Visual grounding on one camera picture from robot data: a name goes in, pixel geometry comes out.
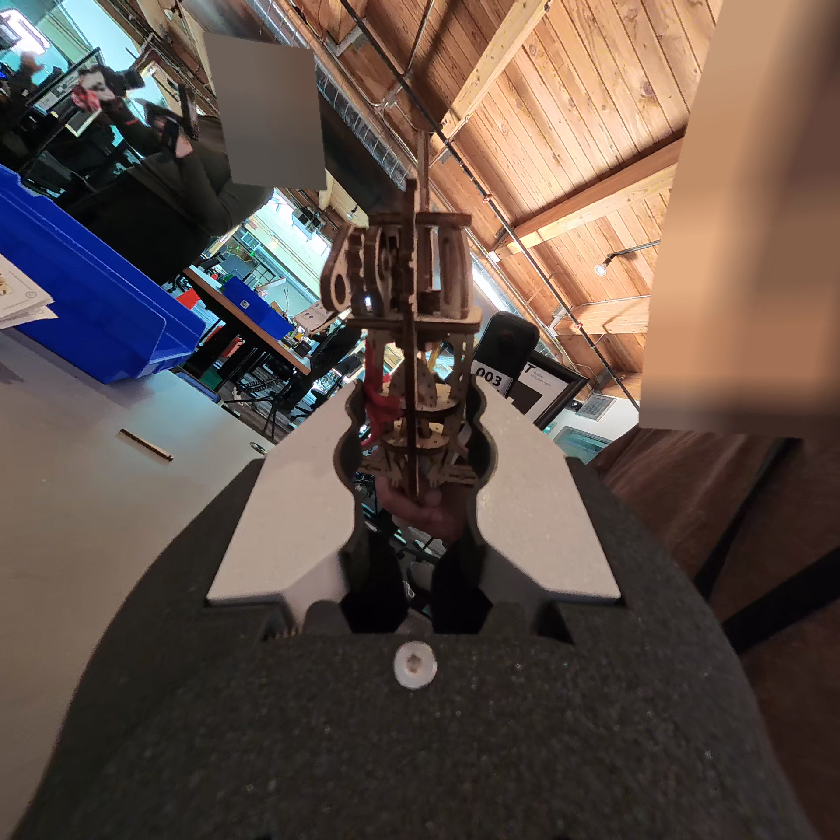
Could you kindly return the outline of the person's right hand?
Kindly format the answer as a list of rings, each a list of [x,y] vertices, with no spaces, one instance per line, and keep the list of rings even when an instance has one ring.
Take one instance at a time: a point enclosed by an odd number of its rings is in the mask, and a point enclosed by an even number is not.
[[[384,476],[376,477],[374,486],[381,507],[394,519],[440,539],[446,545],[462,537],[471,488],[458,484],[426,487],[419,498],[412,499],[400,488],[393,487]]]

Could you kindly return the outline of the wooden work table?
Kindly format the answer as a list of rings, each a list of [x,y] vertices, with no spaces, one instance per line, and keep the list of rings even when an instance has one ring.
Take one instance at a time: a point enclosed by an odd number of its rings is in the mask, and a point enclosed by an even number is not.
[[[183,272],[196,291],[199,299],[217,320],[223,324],[223,332],[230,342],[234,337],[244,339],[247,343],[254,343],[268,352],[277,354],[295,369],[302,373],[309,373],[309,361],[287,347],[279,338],[264,328],[264,323],[256,321],[254,316],[270,310],[269,305],[263,308],[256,305],[256,294],[242,293],[234,298],[226,294],[210,282],[208,277],[199,269],[188,267]]]

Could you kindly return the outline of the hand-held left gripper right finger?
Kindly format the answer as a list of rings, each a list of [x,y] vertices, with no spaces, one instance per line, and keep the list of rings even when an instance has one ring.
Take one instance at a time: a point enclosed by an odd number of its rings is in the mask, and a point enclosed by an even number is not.
[[[464,576],[492,606],[513,605],[527,629],[549,607],[616,606],[622,594],[566,457],[492,386],[472,381]]]

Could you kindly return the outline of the wooden mechanical model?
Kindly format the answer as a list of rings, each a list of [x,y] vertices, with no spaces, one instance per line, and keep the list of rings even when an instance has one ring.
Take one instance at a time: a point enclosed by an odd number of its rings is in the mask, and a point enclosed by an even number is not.
[[[415,500],[476,482],[461,440],[482,320],[471,216],[431,209],[430,142],[428,132],[417,135],[418,174],[401,202],[371,214],[367,227],[345,225],[320,277],[322,305],[365,333],[360,471]]]

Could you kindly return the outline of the silver ventilation duct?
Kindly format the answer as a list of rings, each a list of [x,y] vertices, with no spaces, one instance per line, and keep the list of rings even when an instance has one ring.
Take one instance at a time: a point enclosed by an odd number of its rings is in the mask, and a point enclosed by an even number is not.
[[[316,79],[322,98],[339,120],[360,141],[369,156],[383,169],[395,186],[405,190],[406,179],[413,176],[404,152],[397,149],[382,127],[368,120],[332,76],[316,60]]]

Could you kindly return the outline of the small blue plastic bin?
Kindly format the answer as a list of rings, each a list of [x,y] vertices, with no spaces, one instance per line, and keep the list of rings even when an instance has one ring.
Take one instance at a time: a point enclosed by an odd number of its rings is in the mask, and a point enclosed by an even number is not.
[[[284,316],[236,276],[226,279],[224,296],[275,340],[283,339],[294,330],[293,325]]]

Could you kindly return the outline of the small wooden stick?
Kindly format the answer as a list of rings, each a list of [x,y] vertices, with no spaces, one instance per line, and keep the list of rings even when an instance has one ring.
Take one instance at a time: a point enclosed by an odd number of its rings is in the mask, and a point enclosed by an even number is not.
[[[146,450],[150,451],[155,456],[167,461],[172,462],[174,460],[174,456],[169,453],[167,450],[163,449],[162,447],[152,443],[150,440],[137,435],[136,433],[130,431],[129,429],[122,427],[119,430],[119,434],[126,437],[127,439],[133,441],[135,444],[145,448]]]

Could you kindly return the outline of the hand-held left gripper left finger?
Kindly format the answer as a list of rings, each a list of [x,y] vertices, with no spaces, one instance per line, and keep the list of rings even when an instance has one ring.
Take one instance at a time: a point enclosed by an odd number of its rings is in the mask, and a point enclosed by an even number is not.
[[[276,604],[288,624],[303,624],[313,604],[351,591],[366,564],[353,556],[364,526],[350,483],[363,419],[363,386],[347,385],[269,451],[209,605]]]

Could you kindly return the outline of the white printed paper sheet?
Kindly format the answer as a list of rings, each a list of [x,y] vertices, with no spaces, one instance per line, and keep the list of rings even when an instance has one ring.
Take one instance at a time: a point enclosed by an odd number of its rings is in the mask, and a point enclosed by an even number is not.
[[[55,320],[53,298],[1,255],[1,330]]]

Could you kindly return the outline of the ceiling spot lamp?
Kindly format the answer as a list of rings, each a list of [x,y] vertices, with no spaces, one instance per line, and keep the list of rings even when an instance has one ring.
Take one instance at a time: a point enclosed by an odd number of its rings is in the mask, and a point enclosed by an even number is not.
[[[641,244],[641,245],[636,245],[636,246],[632,246],[630,248],[622,248],[620,250],[613,251],[612,253],[606,255],[604,257],[604,259],[602,260],[602,262],[597,264],[594,267],[594,272],[596,273],[597,276],[603,277],[607,272],[607,268],[609,267],[609,265],[615,259],[618,259],[620,257],[634,255],[634,254],[636,254],[640,251],[657,247],[657,246],[659,246],[660,241],[661,241],[660,239],[656,239],[654,241],[649,241],[649,242]]]

